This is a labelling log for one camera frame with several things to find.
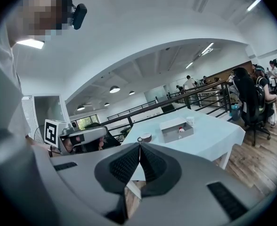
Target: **cup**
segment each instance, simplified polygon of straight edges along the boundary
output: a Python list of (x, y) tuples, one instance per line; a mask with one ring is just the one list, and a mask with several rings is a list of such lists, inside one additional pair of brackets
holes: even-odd
[(144, 133), (138, 138), (138, 141), (150, 142), (152, 140), (151, 133)]
[(194, 117), (193, 117), (193, 116), (188, 116), (188, 117), (186, 118), (186, 121), (187, 121), (187, 123), (188, 123), (190, 126), (194, 126), (195, 120), (194, 120)]

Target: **wood panel wall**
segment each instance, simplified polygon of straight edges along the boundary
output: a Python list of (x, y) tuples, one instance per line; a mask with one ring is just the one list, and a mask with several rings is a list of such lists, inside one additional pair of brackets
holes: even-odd
[(243, 64), (240, 64), (240, 65), (237, 65), (235, 67), (232, 67), (232, 68), (229, 68), (227, 70), (224, 70), (222, 72), (219, 72), (219, 73), (216, 73), (216, 74), (213, 74), (209, 77), (207, 77), (207, 80), (208, 81), (211, 81), (211, 82), (214, 82), (214, 78), (215, 77), (219, 77), (221, 78), (222, 80), (227, 80), (231, 71), (235, 68), (238, 68), (238, 67), (243, 67), (244, 69), (246, 69), (250, 74), (252, 74), (253, 70), (252, 70), (252, 62), (251, 61), (248, 61), (246, 63), (243, 63)]

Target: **light blue tablecloth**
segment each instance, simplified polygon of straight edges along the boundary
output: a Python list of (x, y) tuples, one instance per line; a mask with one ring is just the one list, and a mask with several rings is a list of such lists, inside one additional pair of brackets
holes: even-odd
[[(174, 142), (165, 143), (159, 124), (177, 117), (186, 118), (188, 116), (193, 116), (195, 119), (194, 134)], [(234, 144), (241, 145), (245, 135), (245, 131), (238, 125), (183, 108), (134, 124), (122, 145), (137, 142), (138, 137), (146, 132), (152, 134), (150, 142), (152, 144), (198, 155), (210, 161), (214, 161), (232, 150)], [(141, 165), (138, 166), (131, 179), (145, 180)]]

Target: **open cardboard box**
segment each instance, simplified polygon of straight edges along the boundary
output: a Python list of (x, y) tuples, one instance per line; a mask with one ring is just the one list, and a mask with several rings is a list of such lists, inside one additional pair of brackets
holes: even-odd
[[(182, 127), (185, 131), (179, 132), (180, 127)], [(160, 123), (160, 128), (165, 143), (176, 141), (194, 134), (193, 127), (191, 127), (187, 121), (181, 117)]]

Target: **wooden floor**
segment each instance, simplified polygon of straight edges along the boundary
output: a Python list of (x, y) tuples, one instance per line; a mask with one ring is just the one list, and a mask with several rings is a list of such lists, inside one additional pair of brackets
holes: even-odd
[[(244, 128), (243, 121), (236, 124)], [(277, 135), (277, 125), (271, 128), (267, 123), (266, 128)], [(277, 188), (277, 136), (271, 134), (271, 139), (261, 132), (257, 132), (257, 144), (252, 146), (253, 132), (245, 134), (242, 145), (235, 145), (230, 155), (226, 171), (239, 179), (250, 188), (254, 188), (260, 196), (265, 197)], [(135, 182), (139, 188), (145, 182)], [(129, 189), (125, 189), (128, 215), (131, 217), (139, 206), (137, 198)]]

